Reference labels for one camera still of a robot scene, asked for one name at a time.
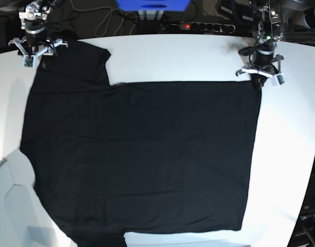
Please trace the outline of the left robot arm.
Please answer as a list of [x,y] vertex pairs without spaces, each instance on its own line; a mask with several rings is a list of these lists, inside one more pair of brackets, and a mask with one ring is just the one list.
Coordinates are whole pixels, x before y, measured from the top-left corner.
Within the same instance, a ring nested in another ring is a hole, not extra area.
[[277,31],[280,20],[273,14],[270,1],[249,1],[249,5],[253,11],[254,44],[238,51],[240,56],[248,58],[248,62],[236,72],[236,76],[250,75],[252,86],[257,91],[262,89],[267,80],[273,86],[280,86],[285,82],[281,71],[284,57],[275,54],[280,40],[280,33]]

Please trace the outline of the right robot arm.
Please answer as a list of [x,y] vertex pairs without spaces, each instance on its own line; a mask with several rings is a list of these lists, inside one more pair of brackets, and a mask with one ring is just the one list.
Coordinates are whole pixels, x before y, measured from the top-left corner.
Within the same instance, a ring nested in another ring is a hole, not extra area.
[[21,28],[25,36],[13,38],[8,45],[15,45],[23,58],[24,67],[35,67],[42,56],[56,56],[57,47],[68,47],[68,42],[51,38],[48,15],[56,1],[33,1],[19,11]]

